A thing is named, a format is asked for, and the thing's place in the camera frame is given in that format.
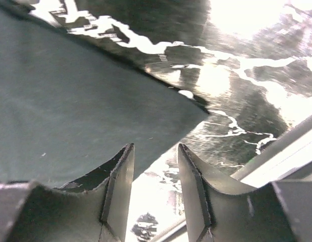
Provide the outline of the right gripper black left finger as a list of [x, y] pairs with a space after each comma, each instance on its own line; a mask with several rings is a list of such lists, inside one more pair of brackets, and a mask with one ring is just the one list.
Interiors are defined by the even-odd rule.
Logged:
[[0, 183], [0, 241], [124, 241], [135, 148], [61, 188]]

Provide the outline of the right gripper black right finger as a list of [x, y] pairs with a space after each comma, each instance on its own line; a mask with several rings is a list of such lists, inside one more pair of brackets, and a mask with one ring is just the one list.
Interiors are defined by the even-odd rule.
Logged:
[[312, 241], [312, 181], [254, 188], [177, 151], [189, 241]]

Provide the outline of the black t shirt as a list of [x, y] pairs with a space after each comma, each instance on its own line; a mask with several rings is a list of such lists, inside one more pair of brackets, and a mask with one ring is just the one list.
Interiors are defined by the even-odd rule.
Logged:
[[0, 1], [0, 181], [60, 187], [127, 143], [139, 175], [207, 117], [163, 82]]

